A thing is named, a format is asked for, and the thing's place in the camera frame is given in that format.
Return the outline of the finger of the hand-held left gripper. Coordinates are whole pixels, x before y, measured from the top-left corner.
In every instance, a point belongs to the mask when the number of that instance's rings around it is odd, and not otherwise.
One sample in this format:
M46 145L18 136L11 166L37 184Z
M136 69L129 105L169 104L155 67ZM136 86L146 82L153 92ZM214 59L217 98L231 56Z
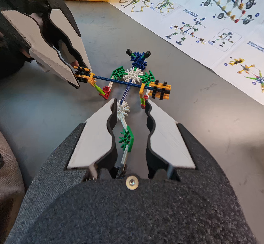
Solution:
M61 60L58 52L44 40L38 23L32 17L18 11L1 11L1 13L28 43L29 54L32 58L75 88L80 87L70 67Z
M77 61L79 66L89 69L91 73L92 69L83 41L63 12L60 9L52 9L49 17L51 23L55 25L55 28L62 33L61 38L58 39L58 44L64 61L67 63Z

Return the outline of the multicoloured construction toy model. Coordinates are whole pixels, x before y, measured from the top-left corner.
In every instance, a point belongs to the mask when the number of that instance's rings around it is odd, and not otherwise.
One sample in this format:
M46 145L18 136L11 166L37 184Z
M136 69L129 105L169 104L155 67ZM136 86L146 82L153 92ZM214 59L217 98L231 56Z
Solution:
M131 58L132 67L127 71L125 71L122 66L115 69L112 72L111 79L123 79L124 82L130 84L139 83L145 84L145 86L149 86L151 82L154 82L155 77L151 71L149 71L149 73L146 72L145 74L143 74L143 70L145 70L147 66L146 58L150 57L151 55L150 51L147 51L145 53L133 53L130 49L127 49L126 54ZM128 116L128 112L130 111L130 107L125 101L130 87L130 85L127 85L121 100L117 103L117 119L121 121L123 126L123 130L121 132L122 136L119 137L119 143L122 143L121 148L123 149L124 153L121 163L118 164L118 166L115 167L113 171L113 174L116 174L116 178L122 178L125 176L127 168L126 161L134 143L134 135L132 133L131 127L128 126L125 121L126 117Z

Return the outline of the white instruction sheet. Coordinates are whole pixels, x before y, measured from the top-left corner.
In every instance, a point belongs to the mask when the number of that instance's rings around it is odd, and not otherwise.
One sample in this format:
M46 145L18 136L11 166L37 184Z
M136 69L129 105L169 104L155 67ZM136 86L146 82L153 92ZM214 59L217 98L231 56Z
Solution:
M264 0L110 0L263 105Z

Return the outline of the black orange toy wheel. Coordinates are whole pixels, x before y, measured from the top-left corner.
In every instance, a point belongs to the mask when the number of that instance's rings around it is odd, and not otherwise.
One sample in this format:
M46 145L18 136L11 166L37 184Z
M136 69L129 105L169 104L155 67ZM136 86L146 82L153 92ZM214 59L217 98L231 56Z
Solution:
M159 83L158 80L153 81L149 84L149 87L153 88L148 93L151 98L159 98L160 100L168 100L170 91L171 91L171 85L168 85L167 82Z
M74 66L73 68L76 70L74 74L76 80L79 82L87 83L89 76L91 74L90 69L79 66Z

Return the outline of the beige printed hoodie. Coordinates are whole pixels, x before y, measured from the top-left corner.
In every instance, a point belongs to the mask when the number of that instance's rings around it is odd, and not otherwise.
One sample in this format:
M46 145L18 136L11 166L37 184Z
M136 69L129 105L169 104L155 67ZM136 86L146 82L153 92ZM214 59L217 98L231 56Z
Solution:
M0 243L7 239L17 218L25 187L18 162L5 137L0 133Z

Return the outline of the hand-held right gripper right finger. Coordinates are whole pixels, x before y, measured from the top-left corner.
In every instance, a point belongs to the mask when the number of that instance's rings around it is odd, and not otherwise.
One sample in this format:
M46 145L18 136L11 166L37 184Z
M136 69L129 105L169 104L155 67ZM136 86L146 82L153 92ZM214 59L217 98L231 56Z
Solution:
M178 128L178 123L153 101L145 105L147 128L146 161L148 178L163 169L168 179L179 179L176 169L196 169L190 152Z

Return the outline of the thin blue toy rod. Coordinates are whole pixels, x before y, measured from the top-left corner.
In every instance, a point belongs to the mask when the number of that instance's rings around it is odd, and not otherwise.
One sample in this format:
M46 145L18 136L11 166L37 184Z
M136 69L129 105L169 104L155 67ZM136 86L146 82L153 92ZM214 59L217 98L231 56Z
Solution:
M104 81L110 81L110 82L114 82L114 83L118 83L118 84L124 84L124 85L128 85L128 86L133 86L133 87L137 87L137 88L141 88L141 86L143 85L143 84L141 84L141 85L133 84L133 83L130 83L130 82L115 80L115 79L101 77L101 76L96 76L96 75L93 75L93 78L94 79L99 79L99 80L104 80Z

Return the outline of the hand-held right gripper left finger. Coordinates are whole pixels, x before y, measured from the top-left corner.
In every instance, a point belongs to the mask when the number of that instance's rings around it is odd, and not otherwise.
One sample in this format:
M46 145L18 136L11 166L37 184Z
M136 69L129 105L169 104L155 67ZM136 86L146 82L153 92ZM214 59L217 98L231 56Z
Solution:
M117 100L112 98L85 121L67 169L88 169L97 179L101 169L111 170L117 160L113 128L117 123Z

